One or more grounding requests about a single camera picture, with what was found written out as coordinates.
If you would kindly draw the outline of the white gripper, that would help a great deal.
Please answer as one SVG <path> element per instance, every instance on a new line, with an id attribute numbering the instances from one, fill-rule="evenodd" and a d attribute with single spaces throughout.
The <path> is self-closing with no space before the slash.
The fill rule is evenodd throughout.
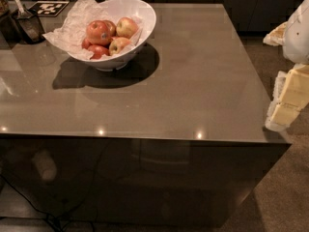
<path id="1" fill-rule="evenodd" d="M 271 46 L 283 45 L 283 54 L 295 66 L 279 72 L 275 78 L 273 100 L 267 111 L 265 126 L 284 131 L 309 103 L 309 0 L 304 0 L 288 19 L 263 39 Z"/>

